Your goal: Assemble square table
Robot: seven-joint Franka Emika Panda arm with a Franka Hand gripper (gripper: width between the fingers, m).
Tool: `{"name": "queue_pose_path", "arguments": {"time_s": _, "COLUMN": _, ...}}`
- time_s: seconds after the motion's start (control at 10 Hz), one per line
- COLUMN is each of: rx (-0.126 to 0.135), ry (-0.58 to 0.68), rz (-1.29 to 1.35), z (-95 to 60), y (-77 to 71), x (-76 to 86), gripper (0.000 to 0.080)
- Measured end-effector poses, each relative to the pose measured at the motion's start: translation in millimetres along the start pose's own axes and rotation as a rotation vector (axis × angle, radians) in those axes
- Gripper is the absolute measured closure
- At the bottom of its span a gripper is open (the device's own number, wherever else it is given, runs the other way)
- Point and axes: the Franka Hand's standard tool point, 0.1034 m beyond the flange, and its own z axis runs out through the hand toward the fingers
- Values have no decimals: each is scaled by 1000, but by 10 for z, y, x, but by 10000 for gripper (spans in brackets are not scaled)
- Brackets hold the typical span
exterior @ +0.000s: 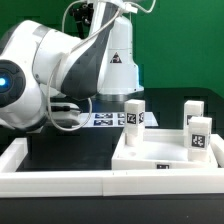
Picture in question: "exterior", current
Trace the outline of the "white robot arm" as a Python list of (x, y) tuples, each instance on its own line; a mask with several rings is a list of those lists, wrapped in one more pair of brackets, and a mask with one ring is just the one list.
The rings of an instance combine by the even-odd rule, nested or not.
[(124, 17), (137, 5), (123, 0), (81, 0), (92, 13), (87, 38), (26, 20), (0, 38), (0, 120), (34, 131), (52, 118), (50, 91), (75, 100), (140, 93), (132, 59), (132, 25)]

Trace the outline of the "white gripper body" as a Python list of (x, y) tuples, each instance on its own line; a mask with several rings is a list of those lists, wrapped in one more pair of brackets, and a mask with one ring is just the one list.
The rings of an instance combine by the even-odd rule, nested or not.
[(72, 127), (80, 123), (82, 110), (74, 103), (53, 102), (46, 106), (48, 120), (61, 127)]

